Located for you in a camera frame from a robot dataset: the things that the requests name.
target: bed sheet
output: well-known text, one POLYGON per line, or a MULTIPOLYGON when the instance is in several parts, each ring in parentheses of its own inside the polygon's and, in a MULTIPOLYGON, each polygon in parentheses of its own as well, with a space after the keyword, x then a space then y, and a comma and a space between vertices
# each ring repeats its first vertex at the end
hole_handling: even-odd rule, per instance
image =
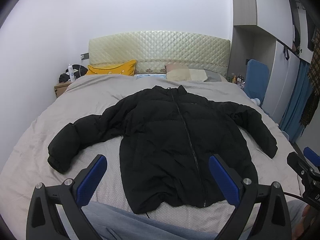
MULTIPOLYGON (((273 159, 266 156, 252 137, 241 129, 256 166, 259 183, 270 185, 279 181, 284 191, 300 195, 297 174, 286 164, 287 155, 294 151, 278 126, 235 84, 228 82, 169 82, 165 79, 123 75, 84 76, 71 84, 67 91, 57 98, 25 131, 14 147, 0 174, 0 213, 15 237, 25 239, 26 221, 32 192, 36 183, 46 186, 62 183, 74 178, 97 154, 108 160, 108 169, 92 200, 109 204, 126 211, 131 209, 125 198, 119 166, 121 137, 98 143, 82 150, 73 159, 72 168, 59 174, 47 163, 48 145, 53 137, 69 122, 89 114, 102 114, 109 106, 145 88, 155 85, 178 87, 214 101, 234 101, 255 108, 277 140, 278 152, 273 159)), ((234 207, 227 201, 215 203, 206 208, 191 206, 171 207, 162 203, 158 209, 149 212, 150 218, 168 224, 204 232, 218 232, 222 229, 234 207)), ((253 225, 258 206, 255 206, 246 228, 253 225)))

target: jacket sleeve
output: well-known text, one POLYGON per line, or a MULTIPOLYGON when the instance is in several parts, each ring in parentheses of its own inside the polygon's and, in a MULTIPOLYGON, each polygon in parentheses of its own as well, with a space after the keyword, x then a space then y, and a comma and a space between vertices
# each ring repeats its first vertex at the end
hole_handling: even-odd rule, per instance
POLYGON ((121 99, 107 108, 102 115, 91 114, 67 124, 48 146, 48 163, 60 173, 65 173, 78 152, 90 145, 104 142, 124 134, 123 121, 133 110, 146 90, 121 99))
POLYGON ((249 106, 234 102, 211 102, 215 109, 230 116, 237 125, 246 129, 265 154, 270 158, 276 155, 277 141, 263 123, 260 113, 249 106))

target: power socket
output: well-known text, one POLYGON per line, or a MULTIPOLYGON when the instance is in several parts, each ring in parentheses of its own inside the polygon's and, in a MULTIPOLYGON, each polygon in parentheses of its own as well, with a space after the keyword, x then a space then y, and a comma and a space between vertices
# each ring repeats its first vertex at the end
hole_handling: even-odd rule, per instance
POLYGON ((81 54, 81 60, 89 59, 89 53, 81 54))

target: black strap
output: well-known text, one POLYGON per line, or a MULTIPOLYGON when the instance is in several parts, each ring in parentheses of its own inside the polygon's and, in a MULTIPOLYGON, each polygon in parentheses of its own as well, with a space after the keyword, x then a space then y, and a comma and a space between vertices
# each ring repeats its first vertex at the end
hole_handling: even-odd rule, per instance
POLYGON ((288 48, 286 46, 283 46, 283 53, 284 53, 285 59, 289 60, 289 58, 290 58, 289 51, 288 51, 288 48))

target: blue gripper pad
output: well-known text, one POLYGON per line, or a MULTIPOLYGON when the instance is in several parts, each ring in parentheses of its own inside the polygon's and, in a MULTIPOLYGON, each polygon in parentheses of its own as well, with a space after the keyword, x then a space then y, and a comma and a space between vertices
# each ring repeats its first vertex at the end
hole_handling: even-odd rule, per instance
POLYGON ((230 205, 240 204, 239 188, 215 156, 209 158, 209 170, 230 205))
POLYGON ((79 172, 75 178, 74 197, 78 207, 89 204, 97 186, 107 170, 107 159, 103 155, 97 157, 90 165, 79 172))
POLYGON ((320 167, 320 156, 316 154, 313 150, 311 150, 309 147, 306 147, 303 150, 303 155, 311 161, 311 163, 316 166, 320 167))

